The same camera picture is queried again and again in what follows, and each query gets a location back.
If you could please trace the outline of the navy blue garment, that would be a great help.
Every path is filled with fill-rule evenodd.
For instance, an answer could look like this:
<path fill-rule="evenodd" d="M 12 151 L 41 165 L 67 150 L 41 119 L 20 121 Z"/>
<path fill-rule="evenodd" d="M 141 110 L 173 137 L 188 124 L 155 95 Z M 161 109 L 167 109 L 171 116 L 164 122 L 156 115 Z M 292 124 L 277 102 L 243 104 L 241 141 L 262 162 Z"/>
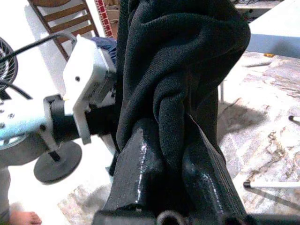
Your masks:
<path fill-rule="evenodd" d="M 112 37 L 93 37 L 98 48 L 108 51 L 112 61 L 116 61 L 117 58 L 117 41 Z"/>

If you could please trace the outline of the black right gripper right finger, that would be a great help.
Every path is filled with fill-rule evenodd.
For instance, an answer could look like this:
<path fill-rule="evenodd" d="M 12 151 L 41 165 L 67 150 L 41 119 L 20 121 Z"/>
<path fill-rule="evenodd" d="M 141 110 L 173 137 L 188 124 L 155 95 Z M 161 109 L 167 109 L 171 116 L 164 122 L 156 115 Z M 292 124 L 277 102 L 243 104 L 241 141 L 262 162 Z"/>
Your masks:
<path fill-rule="evenodd" d="M 223 157 L 188 114 L 185 123 L 184 184 L 197 212 L 209 220 L 243 220 L 247 214 Z"/>

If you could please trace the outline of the black standing fan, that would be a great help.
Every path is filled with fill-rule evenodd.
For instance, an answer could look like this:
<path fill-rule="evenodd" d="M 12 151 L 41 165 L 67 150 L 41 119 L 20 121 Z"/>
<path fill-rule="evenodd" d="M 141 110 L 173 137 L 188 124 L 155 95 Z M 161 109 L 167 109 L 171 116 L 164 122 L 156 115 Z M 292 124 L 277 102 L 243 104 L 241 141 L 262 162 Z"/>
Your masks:
<path fill-rule="evenodd" d="M 22 89 L 13 85 L 18 71 L 18 62 L 12 56 L 13 49 L 0 38 L 0 105 L 7 100 L 24 101 L 33 99 Z M 70 175 L 82 159 L 81 147 L 72 142 L 64 142 L 58 150 L 49 151 L 45 145 L 29 145 L 27 150 L 0 150 L 0 160 L 5 166 L 23 165 L 36 159 L 34 175 L 42 183 L 53 183 Z"/>

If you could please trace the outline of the black knit garment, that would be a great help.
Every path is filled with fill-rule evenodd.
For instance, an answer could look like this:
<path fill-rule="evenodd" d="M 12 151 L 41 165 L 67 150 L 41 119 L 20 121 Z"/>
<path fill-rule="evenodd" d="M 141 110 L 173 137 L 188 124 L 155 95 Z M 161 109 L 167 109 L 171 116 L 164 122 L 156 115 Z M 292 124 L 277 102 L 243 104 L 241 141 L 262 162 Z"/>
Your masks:
<path fill-rule="evenodd" d="M 181 170 L 185 114 L 215 90 L 245 51 L 248 24 L 230 0 L 120 0 L 117 143 L 152 118 L 172 173 Z"/>

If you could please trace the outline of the brown wooden chair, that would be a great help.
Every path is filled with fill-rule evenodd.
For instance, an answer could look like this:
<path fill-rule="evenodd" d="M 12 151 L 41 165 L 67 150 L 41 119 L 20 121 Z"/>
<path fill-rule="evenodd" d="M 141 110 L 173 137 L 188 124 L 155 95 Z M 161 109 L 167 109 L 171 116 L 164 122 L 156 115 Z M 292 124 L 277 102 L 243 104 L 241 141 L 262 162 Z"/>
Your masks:
<path fill-rule="evenodd" d="M 99 36 L 86 0 L 27 0 L 49 34 Z"/>

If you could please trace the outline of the white folding table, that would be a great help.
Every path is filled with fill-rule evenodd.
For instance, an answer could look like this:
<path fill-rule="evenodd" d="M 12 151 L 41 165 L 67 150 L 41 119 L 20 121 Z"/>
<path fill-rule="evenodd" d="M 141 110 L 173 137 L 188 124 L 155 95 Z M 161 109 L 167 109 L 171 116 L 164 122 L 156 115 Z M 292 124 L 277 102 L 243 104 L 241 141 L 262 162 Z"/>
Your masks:
<path fill-rule="evenodd" d="M 300 189 L 300 0 L 281 2 L 250 29 L 246 53 L 221 85 L 220 147 L 239 191 L 246 182 Z"/>

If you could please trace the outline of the person leg grey trousers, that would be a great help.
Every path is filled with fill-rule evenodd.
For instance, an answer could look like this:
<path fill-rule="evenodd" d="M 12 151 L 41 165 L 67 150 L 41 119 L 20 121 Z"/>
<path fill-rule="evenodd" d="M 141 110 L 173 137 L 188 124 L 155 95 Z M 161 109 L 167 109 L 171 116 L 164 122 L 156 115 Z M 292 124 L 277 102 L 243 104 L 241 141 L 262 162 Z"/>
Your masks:
<path fill-rule="evenodd" d="M 42 221 L 35 212 L 10 212 L 8 199 L 10 181 L 8 168 L 0 168 L 0 225 L 41 225 Z"/>

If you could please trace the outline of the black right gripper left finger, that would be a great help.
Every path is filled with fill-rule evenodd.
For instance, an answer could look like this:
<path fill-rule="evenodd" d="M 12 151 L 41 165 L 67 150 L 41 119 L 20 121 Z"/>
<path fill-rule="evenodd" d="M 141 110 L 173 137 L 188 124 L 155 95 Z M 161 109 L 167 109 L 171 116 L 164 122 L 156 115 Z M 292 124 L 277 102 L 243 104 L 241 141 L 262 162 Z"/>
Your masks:
<path fill-rule="evenodd" d="M 107 210 L 147 210 L 160 213 L 174 208 L 166 164 L 160 150 L 158 125 L 137 121 L 114 171 Z"/>

